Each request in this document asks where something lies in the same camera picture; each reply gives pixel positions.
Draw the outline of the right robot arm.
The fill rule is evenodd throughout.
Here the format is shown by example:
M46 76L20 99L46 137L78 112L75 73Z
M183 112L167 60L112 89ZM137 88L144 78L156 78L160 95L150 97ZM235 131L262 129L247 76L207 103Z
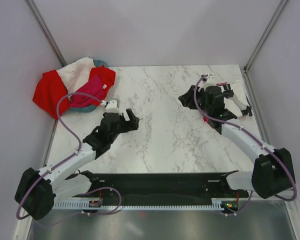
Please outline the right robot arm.
M231 140L253 163L252 171L237 171L219 184L225 197L237 190L256 192L263 199L280 197L288 189L296 189L292 156L286 148L277 149L246 130L238 117L225 107L232 100L243 116L251 117L251 107L242 103L229 84L199 88L192 85L178 97L183 107L198 110L203 119L220 135Z

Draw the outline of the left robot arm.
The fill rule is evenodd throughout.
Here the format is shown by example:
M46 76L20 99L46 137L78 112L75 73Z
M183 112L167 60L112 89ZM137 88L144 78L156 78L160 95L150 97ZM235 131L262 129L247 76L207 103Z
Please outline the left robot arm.
M19 204L17 219L25 218L20 215L21 209L27 212L28 217L37 221L45 217L60 201L82 193L89 197L96 196L100 191L98 182L85 176L81 176L79 181L69 177L107 152L120 134L139 128L140 119L130 108L126 109L126 113L128 120L122 113L103 113L100 124L79 141L75 152L39 170L31 167L25 170L14 196Z

